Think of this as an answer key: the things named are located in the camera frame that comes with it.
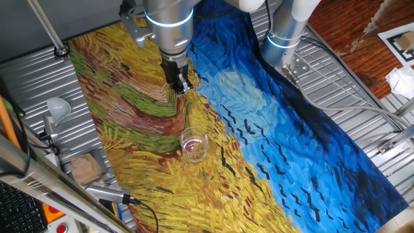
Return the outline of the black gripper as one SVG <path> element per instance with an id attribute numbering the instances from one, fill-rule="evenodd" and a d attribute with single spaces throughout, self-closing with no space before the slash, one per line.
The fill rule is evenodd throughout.
<path id="1" fill-rule="evenodd" d="M 190 91 L 193 86 L 188 80 L 188 62 L 178 65 L 175 61 L 162 59 L 161 66 L 166 75 L 166 81 L 177 94 Z"/>

